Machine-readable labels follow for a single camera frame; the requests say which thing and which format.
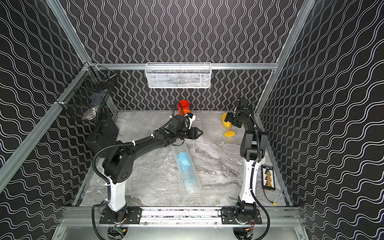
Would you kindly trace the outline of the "red plastic wine glass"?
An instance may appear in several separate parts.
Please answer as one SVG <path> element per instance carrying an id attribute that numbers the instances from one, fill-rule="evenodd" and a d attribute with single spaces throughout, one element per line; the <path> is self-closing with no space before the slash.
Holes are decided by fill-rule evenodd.
<path id="1" fill-rule="evenodd" d="M 179 114 L 185 115 L 187 113 L 190 113 L 190 103 L 187 100 L 180 100 L 177 104 Z"/>

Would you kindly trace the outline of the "bubble blue glass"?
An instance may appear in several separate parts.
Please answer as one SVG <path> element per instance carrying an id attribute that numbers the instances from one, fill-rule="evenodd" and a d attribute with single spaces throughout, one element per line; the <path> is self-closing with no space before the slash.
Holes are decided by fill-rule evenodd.
<path id="1" fill-rule="evenodd" d="M 186 144 L 171 145 L 178 165 L 180 190 L 183 195 L 191 195 L 202 189 L 202 183 Z"/>

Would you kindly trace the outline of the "bubble yellow glass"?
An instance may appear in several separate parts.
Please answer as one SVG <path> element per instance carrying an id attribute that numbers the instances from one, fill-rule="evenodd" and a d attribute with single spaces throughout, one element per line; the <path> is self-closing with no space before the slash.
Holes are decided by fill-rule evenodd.
<path id="1" fill-rule="evenodd" d="M 233 137 L 226 137 L 225 133 L 229 129 L 223 124 L 222 116 L 227 112 L 218 111 L 196 111 L 197 123 L 204 133 L 201 136 L 202 142 L 205 144 L 224 144 L 224 145 L 240 145 L 243 139 L 245 130 L 234 126 L 230 128 L 235 132 Z"/>

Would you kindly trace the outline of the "bubble orange glass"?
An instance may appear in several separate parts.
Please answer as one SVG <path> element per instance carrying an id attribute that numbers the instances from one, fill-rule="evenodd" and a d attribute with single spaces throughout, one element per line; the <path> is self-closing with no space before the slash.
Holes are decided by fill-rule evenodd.
<path id="1" fill-rule="evenodd" d="M 169 149 L 155 150 L 135 160 L 126 181 L 127 199 L 179 197 L 180 182 L 176 160 Z"/>

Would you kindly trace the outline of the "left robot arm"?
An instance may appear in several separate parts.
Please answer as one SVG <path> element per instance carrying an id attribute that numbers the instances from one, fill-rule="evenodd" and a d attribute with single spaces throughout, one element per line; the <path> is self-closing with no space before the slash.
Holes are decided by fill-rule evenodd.
<path id="1" fill-rule="evenodd" d="M 153 150 L 165 148 L 175 143 L 178 139 L 196 140 L 203 135 L 203 133 L 204 132 L 197 127 L 180 130 L 165 128 L 155 130 L 151 136 L 138 141 L 126 143 L 117 142 L 114 145 L 99 150 L 93 157 L 92 168 L 94 172 L 106 182 L 108 197 L 104 203 L 95 205 L 95 207 L 105 206 L 106 216 L 114 223 L 123 223 L 128 218 L 125 184 L 133 172 L 135 160 Z M 97 169 L 96 159 L 101 153 L 107 150 L 115 150 L 115 153 L 111 158 L 104 160 L 104 173 L 101 173 Z"/>

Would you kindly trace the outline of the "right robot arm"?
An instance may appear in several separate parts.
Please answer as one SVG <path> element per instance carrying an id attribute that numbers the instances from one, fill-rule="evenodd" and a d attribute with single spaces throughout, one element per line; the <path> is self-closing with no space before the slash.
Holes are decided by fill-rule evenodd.
<path id="1" fill-rule="evenodd" d="M 266 153 L 267 134 L 257 126 L 254 116 L 247 111 L 237 110 L 227 113 L 226 123 L 234 127 L 245 128 L 240 147 L 240 155 L 244 160 L 244 173 L 241 193 L 235 205 L 236 218 L 249 218 L 249 222 L 257 219 L 257 207 L 263 208 L 256 197 L 257 175 L 261 161 Z"/>

